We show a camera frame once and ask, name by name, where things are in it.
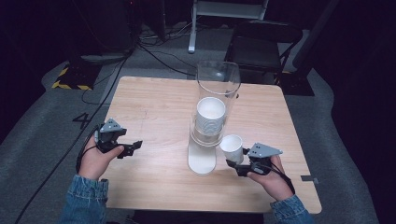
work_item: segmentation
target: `chair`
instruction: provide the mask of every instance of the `chair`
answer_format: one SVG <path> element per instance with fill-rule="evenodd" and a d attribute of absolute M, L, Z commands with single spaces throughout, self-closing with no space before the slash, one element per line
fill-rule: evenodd
<path fill-rule="evenodd" d="M 289 23 L 245 21 L 234 28 L 224 61 L 237 63 L 241 70 L 274 73 L 279 84 L 290 51 L 302 37 L 303 31 Z M 287 44 L 282 53 L 278 44 Z"/>

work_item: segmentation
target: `person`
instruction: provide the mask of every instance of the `person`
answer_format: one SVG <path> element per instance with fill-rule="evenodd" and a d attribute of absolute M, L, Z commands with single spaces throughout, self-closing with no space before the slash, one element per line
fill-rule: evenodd
<path fill-rule="evenodd" d="M 94 138 L 91 137 L 85 146 L 88 151 L 82 158 L 78 174 L 73 177 L 66 193 L 66 203 L 58 223 L 106 223 L 108 180 L 99 178 L 124 148 L 119 146 L 102 153 L 95 146 Z M 271 157 L 271 162 L 284 173 L 279 156 Z M 276 200 L 271 203 L 276 223 L 314 223 L 303 203 L 278 174 L 270 172 L 268 175 L 257 175 L 249 172 L 247 176 L 261 184 Z"/>

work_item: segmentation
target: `hand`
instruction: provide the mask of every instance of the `hand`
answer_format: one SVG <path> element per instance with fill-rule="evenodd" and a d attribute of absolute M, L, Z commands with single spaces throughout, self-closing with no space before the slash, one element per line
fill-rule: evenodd
<path fill-rule="evenodd" d="M 271 162 L 285 174 L 279 156 L 272 156 Z M 283 201 L 293 196 L 291 189 L 286 181 L 275 172 L 270 172 L 268 175 L 258 175 L 252 172 L 247 173 L 247 176 L 261 184 L 267 193 L 275 198 L 277 201 Z"/>
<path fill-rule="evenodd" d="M 92 180 L 99 180 L 99 177 L 105 173 L 108 164 L 116 158 L 124 150 L 123 146 L 115 147 L 107 153 L 102 153 L 96 146 L 93 136 L 85 146 L 84 151 L 90 147 L 85 155 L 82 157 L 81 166 L 78 174 L 85 178 Z"/>

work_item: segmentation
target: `table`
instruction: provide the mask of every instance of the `table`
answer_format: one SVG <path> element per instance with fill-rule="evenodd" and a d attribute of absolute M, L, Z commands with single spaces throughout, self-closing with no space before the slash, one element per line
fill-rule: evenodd
<path fill-rule="evenodd" d="M 107 112 L 127 134 L 119 143 L 143 145 L 132 157 L 113 160 L 102 178 L 110 180 L 108 207 L 149 210 L 266 213 L 272 199 L 261 185 L 238 177 L 217 148 L 210 175 L 196 175 L 188 165 L 194 80 L 122 77 Z M 277 86 L 242 84 L 225 134 L 235 133 L 244 147 L 261 142 L 282 149 L 286 174 L 307 210 L 321 211 L 282 90 Z"/>
<path fill-rule="evenodd" d="M 194 4 L 192 6 L 192 27 L 189 42 L 189 53 L 195 52 L 197 15 L 263 20 L 267 5 L 268 0 L 263 0 L 262 5 L 194 0 Z"/>

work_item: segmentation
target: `denim sleeve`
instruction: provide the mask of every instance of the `denim sleeve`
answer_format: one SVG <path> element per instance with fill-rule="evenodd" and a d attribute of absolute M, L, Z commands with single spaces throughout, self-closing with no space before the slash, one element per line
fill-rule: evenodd
<path fill-rule="evenodd" d="M 107 190 L 107 180 L 75 175 L 58 223 L 106 223 Z"/>
<path fill-rule="evenodd" d="M 271 207 L 278 224 L 315 223 L 297 195 L 293 195 L 284 201 L 271 203 Z"/>

